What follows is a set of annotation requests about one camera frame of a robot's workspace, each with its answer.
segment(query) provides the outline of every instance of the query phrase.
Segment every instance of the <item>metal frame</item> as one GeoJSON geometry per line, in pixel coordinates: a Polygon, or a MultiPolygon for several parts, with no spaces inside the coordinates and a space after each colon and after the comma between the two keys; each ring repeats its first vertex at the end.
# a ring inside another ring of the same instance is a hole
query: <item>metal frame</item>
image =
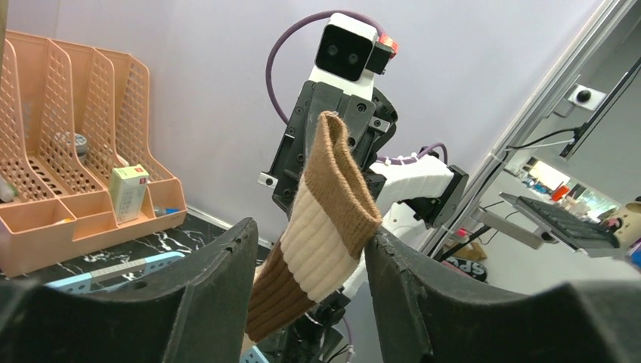
{"type": "Polygon", "coordinates": [[[454,213],[455,216],[447,221],[445,228],[430,231],[421,241],[419,251],[434,257],[452,231],[456,231],[461,223],[475,211],[481,196],[498,175],[498,172],[492,175],[492,171],[503,163],[495,156],[500,157],[509,144],[525,142],[540,121],[552,112],[559,99],[563,98],[574,85],[587,60],[592,57],[635,2],[636,0],[610,0],[604,1],[599,6],[534,91],[538,96],[524,105],[494,145],[491,154],[485,158],[481,167],[472,176],[454,213]]]}

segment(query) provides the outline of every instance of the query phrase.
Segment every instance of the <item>plastic bottle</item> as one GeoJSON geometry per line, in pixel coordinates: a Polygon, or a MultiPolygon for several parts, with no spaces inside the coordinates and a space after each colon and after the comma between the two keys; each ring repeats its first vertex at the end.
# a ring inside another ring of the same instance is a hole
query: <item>plastic bottle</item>
{"type": "MultiPolygon", "coordinates": [[[[54,136],[54,142],[61,143],[65,138],[69,138],[69,135],[70,135],[70,132],[65,132],[64,134],[57,132],[56,135],[54,136]]],[[[76,154],[78,155],[78,159],[80,160],[80,163],[84,164],[85,161],[87,160],[87,152],[89,151],[87,138],[80,134],[73,134],[73,143],[76,147],[76,154]]]]}
{"type": "Polygon", "coordinates": [[[16,191],[0,176],[0,200],[9,203],[17,197],[16,191]]]}

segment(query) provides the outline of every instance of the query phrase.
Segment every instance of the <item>white wall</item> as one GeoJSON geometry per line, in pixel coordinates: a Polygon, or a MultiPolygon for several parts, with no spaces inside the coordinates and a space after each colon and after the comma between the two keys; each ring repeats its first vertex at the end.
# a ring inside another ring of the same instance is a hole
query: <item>white wall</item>
{"type": "MultiPolygon", "coordinates": [[[[638,26],[587,83],[608,92],[641,57],[641,26],[638,26]]],[[[555,157],[562,147],[539,150],[536,157],[582,181],[619,203],[641,195],[641,78],[637,78],[616,105],[593,130],[576,154],[565,162],[555,157]]],[[[563,120],[554,129],[579,126],[587,116],[563,120]]],[[[562,140],[563,136],[551,138],[562,140]]]]}
{"type": "MultiPolygon", "coordinates": [[[[378,86],[401,120],[385,150],[444,141],[472,172],[603,0],[389,2],[338,0],[49,0],[11,2],[10,28],[129,51],[151,70],[152,150],[182,181],[190,205],[235,222],[253,216],[276,239],[286,219],[256,184],[283,125],[265,92],[265,58],[292,23],[348,8],[376,18],[400,43],[378,86]]],[[[277,58],[276,93],[289,113],[307,79],[321,24],[277,58]]]]}

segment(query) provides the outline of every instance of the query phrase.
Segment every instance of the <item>orange plastic file organizer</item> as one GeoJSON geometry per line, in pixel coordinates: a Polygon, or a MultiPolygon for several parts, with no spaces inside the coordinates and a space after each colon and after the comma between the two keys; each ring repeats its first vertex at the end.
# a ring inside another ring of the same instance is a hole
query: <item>orange plastic file organizer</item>
{"type": "Polygon", "coordinates": [[[149,70],[129,54],[8,32],[0,81],[0,269],[13,277],[182,224],[180,181],[148,146],[149,70]],[[80,161],[74,134],[88,152],[80,161]],[[107,190],[118,155],[150,173],[135,220],[107,190]],[[156,217],[153,208],[176,208],[156,217]]]}

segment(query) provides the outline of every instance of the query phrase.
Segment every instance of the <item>brown and white sock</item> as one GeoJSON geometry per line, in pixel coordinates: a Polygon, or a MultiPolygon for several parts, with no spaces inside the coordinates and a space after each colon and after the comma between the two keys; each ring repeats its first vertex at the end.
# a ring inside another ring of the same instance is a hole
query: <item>brown and white sock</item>
{"type": "Polygon", "coordinates": [[[340,288],[381,224],[347,137],[334,113],[318,117],[290,223],[254,277],[243,351],[340,288]]]}

